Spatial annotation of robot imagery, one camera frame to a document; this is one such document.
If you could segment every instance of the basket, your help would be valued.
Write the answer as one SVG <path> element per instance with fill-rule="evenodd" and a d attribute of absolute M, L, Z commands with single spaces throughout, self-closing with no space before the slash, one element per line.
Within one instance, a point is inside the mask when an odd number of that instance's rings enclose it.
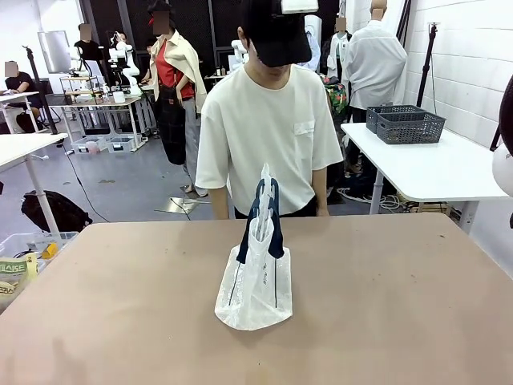
<path fill-rule="evenodd" d="M 378 128 L 378 114 L 403 113 L 403 112 L 426 112 L 415 106 L 381 106 L 367 108 L 367 128 L 376 133 Z"/>
<path fill-rule="evenodd" d="M 386 144 L 438 143 L 446 120 L 429 112 L 378 116 L 378 138 Z"/>

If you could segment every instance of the white jacket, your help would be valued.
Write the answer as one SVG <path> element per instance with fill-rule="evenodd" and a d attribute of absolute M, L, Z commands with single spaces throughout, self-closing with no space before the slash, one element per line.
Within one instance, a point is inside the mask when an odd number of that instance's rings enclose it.
<path fill-rule="evenodd" d="M 172 65 L 177 70 L 184 73 L 191 82 L 196 86 L 196 110 L 201 112 L 201 108 L 207 98 L 207 89 L 203 83 L 203 78 L 200 73 L 200 61 L 198 54 L 192 48 L 191 43 L 188 42 L 182 35 L 175 30 L 171 38 L 168 35 L 161 35 L 158 37 L 156 43 L 151 48 L 150 71 L 153 90 L 155 98 L 159 98 L 159 76 L 157 74 L 157 66 L 155 63 L 156 57 L 160 52 L 162 44 L 166 41 L 166 51 L 164 58 L 166 62 Z"/>
<path fill-rule="evenodd" d="M 344 75 L 352 85 L 351 106 L 363 110 L 387 103 L 402 104 L 408 55 L 382 22 L 371 20 L 349 42 Z"/>
<path fill-rule="evenodd" d="M 329 56 L 327 62 L 329 78 L 338 77 L 337 46 L 340 46 L 340 61 L 344 63 L 348 43 L 349 41 L 347 39 L 347 33 L 345 33 L 341 38 L 338 37 L 338 34 L 334 34 L 331 38 L 331 45 L 329 46 Z"/>

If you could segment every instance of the mannequin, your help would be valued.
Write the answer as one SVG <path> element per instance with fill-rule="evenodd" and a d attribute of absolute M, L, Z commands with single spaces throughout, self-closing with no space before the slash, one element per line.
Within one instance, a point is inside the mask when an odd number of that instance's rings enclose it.
<path fill-rule="evenodd" d="M 328 56 L 328 77 L 337 77 L 341 80 L 342 65 L 345 60 L 347 45 L 352 35 L 346 29 L 347 19 L 337 18 L 335 34 L 331 38 Z"/>

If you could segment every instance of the bag handle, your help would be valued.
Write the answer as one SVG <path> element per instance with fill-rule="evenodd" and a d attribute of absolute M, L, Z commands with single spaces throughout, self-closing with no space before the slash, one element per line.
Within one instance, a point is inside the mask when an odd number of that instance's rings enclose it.
<path fill-rule="evenodd" d="M 264 180 L 261 180 L 256 189 L 256 199 L 253 202 L 251 209 L 249 210 L 248 220 L 246 222 L 246 230 L 244 231 L 244 236 L 242 237 L 242 242 L 240 243 L 239 254 L 236 258 L 237 261 L 242 264 L 246 263 L 246 257 L 248 255 L 249 224 L 253 219 L 258 217 L 260 192 L 264 186 Z M 268 252 L 274 258 L 280 259 L 285 255 L 285 251 L 283 250 L 283 234 L 281 233 L 280 225 L 280 188 L 278 187 L 278 182 L 275 179 L 271 179 L 271 187 L 274 187 L 274 197 L 269 198 L 269 209 L 273 210 L 271 220 L 273 221 L 274 231 L 271 237 L 271 244 L 269 245 Z"/>

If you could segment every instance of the black cap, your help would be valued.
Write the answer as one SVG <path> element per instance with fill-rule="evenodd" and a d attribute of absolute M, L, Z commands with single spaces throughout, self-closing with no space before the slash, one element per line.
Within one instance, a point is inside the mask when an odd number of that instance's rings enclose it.
<path fill-rule="evenodd" d="M 281 0 L 243 0 L 241 9 L 244 34 L 267 67 L 311 60 L 303 14 L 282 14 Z"/>

